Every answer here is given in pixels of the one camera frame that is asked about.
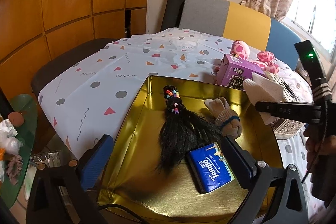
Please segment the person's right hand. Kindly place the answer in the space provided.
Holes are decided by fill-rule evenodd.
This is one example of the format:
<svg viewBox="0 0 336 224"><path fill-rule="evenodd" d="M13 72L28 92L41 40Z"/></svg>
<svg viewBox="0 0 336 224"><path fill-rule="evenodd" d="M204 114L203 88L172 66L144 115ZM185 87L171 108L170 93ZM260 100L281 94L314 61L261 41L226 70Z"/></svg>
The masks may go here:
<svg viewBox="0 0 336 224"><path fill-rule="evenodd" d="M308 125L303 133L304 137L308 137L305 147L307 150L307 173L311 173L309 168L312 165L315 155L317 155L321 140L318 136L318 127L316 125ZM320 155L335 155L335 135L325 138L322 148L319 151Z"/></svg>

